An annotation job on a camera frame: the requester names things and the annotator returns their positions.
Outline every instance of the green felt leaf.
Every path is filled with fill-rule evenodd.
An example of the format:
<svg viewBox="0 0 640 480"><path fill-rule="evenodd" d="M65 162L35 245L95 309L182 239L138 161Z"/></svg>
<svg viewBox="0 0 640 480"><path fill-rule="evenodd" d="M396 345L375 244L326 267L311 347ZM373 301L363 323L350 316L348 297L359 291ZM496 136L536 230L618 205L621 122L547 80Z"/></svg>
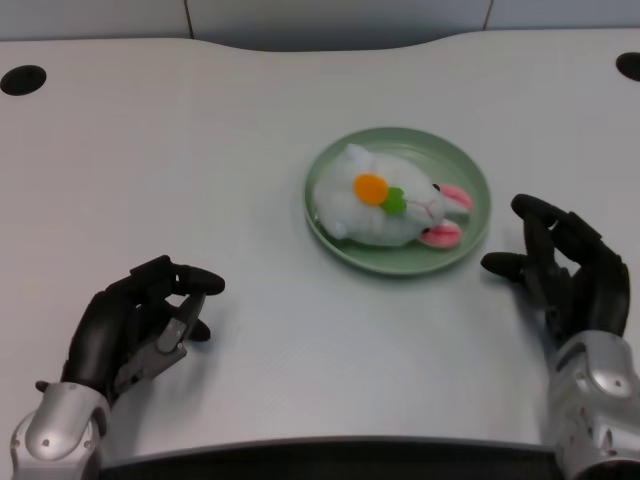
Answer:
<svg viewBox="0 0 640 480"><path fill-rule="evenodd" d="M407 209L407 202L402 197L404 197L404 191L401 188L389 187L389 195L380 208L387 215L399 215Z"/></svg>

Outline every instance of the orange pom-pom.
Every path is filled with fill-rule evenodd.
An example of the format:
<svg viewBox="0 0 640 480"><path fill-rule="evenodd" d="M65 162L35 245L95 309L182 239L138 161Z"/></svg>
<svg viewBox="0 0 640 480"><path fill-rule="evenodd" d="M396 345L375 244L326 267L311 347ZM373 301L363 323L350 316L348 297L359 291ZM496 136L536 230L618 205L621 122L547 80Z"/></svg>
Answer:
<svg viewBox="0 0 640 480"><path fill-rule="evenodd" d="M356 196L367 205L377 207L384 203L389 196L389 186L384 178L371 173L360 175L353 182Z"/></svg>

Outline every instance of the green plate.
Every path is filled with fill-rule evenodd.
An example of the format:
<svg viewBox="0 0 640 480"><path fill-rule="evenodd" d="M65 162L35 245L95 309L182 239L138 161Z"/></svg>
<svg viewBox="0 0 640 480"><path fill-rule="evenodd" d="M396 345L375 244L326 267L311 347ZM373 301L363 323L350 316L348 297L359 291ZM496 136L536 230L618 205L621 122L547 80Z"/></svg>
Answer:
<svg viewBox="0 0 640 480"><path fill-rule="evenodd" d="M435 183L452 183L464 188L474 206L468 218L456 217L462 227L460 245L436 250L420 242L403 247L372 247L351 240L332 238L316 220L313 189L323 170L334 162L349 143L368 150L410 160ZM460 260L482 240L489 226L491 196L484 175L469 156L455 145L430 133L408 128L373 128L352 133L327 147L315 160L305 184L305 213L309 225L329 250L352 265L386 275L415 275L433 272Z"/></svg>

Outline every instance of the stuffed rabbit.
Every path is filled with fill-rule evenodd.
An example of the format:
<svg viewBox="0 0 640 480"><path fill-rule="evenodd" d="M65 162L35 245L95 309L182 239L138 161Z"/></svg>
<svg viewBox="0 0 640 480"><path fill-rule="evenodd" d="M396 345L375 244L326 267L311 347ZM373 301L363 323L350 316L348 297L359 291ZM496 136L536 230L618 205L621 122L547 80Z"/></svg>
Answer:
<svg viewBox="0 0 640 480"><path fill-rule="evenodd" d="M462 230L447 213L468 213L471 197L435 185L408 160L349 144L322 172L315 190L317 218L336 239L397 247L413 240L453 248Z"/></svg>

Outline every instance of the silver robotic wrist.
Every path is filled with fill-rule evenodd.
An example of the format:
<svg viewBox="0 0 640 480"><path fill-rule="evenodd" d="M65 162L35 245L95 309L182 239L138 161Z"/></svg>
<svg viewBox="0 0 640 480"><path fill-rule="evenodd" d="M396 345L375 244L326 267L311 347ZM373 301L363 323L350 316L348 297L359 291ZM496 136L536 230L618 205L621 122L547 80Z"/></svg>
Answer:
<svg viewBox="0 0 640 480"><path fill-rule="evenodd" d="M581 332L558 352L550 376L550 440L566 479L640 467L640 381L629 345L608 332Z"/></svg>
<svg viewBox="0 0 640 480"><path fill-rule="evenodd" d="M98 478L98 446L109 415L109 404L99 392L75 383L49 385L38 409L13 433L13 479Z"/></svg>

